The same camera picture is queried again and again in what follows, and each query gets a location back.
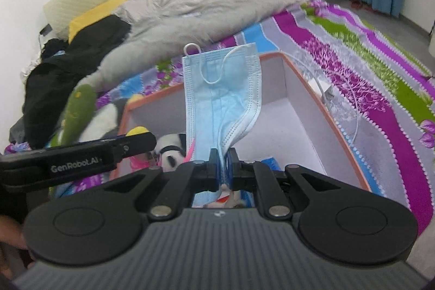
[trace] ribbed grip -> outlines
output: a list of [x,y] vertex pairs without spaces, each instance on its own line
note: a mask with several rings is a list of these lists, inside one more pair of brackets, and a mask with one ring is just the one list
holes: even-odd
[[320,258],[288,223],[255,209],[185,209],[154,223],[122,256],[88,268],[39,262],[15,284],[22,290],[352,289],[417,290],[427,281],[406,263],[348,268]]

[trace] logo on grip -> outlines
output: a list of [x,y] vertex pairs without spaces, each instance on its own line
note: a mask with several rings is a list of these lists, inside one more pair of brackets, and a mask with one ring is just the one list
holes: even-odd
[[94,164],[98,164],[98,163],[102,163],[103,159],[95,156],[92,158],[87,158],[85,160],[82,161],[76,161],[74,163],[66,163],[64,165],[52,165],[50,170],[53,173],[56,172],[64,172],[64,171],[68,171],[68,170],[74,170],[74,169],[78,169],[80,167],[84,167],[84,166],[90,166],[90,165],[94,165]]

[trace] person's hand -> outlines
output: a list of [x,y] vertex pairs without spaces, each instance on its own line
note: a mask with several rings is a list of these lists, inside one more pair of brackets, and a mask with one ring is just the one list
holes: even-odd
[[[23,237],[21,225],[8,216],[0,215],[0,242],[9,244],[21,250],[26,250],[27,245]],[[12,270],[0,248],[0,272],[8,279],[12,279]]]

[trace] green plush toy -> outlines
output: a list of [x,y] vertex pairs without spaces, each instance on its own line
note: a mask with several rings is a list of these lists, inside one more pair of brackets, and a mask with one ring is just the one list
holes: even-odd
[[50,141],[50,147],[54,148],[55,146],[59,146],[60,142],[59,142],[59,132],[56,132],[53,136],[53,138],[51,138]]
[[65,108],[65,119],[60,145],[71,145],[91,121],[95,112],[97,93],[88,84],[80,85],[70,95]]

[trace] blue surgical mask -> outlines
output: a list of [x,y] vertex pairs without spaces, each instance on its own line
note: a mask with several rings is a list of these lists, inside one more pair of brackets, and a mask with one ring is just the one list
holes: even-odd
[[[210,149],[217,148],[220,182],[227,183],[224,156],[251,130],[262,106],[257,47],[251,43],[186,56],[183,68],[187,146],[195,141],[193,160],[208,160]],[[219,196],[220,191],[199,193],[193,207]]]

